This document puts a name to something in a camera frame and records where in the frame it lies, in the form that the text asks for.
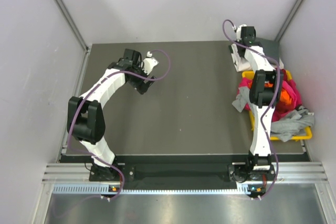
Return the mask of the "dark grey t shirt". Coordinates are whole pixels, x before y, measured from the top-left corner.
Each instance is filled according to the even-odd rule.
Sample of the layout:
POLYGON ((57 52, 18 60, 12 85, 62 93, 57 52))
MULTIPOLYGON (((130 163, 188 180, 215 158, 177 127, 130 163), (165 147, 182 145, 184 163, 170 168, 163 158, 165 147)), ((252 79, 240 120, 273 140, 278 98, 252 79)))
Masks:
POLYGON ((279 43, 273 40, 263 39, 263 38, 257 38, 258 42, 260 42, 264 54, 267 57, 270 57, 274 60, 277 60, 280 62, 279 57, 279 43))

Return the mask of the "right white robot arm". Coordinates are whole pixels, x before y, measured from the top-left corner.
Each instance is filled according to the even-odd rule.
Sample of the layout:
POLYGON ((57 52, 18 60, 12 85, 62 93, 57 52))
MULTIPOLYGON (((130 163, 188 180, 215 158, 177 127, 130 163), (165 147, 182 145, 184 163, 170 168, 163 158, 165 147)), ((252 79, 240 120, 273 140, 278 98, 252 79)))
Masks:
POLYGON ((279 62, 264 53, 256 40, 253 26, 240 25, 236 30, 238 55, 245 58, 254 77, 249 90, 250 109, 254 112, 254 132, 245 174, 249 179, 274 172, 271 164, 272 147, 270 143, 271 120, 277 102, 280 100, 283 74, 279 62))

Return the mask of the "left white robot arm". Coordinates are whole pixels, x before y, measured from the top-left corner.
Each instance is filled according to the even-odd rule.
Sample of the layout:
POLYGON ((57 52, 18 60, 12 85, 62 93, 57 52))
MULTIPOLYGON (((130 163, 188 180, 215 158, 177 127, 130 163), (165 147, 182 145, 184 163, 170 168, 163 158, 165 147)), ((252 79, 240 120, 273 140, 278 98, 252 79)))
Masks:
POLYGON ((142 58, 140 52, 126 49, 123 57, 111 63, 87 92, 70 98, 68 136, 79 141, 91 155, 90 181, 113 181, 120 175, 115 154, 104 138, 106 124, 103 107, 126 83, 139 94, 146 93, 154 83, 154 77, 150 73, 158 63, 150 51, 142 58))

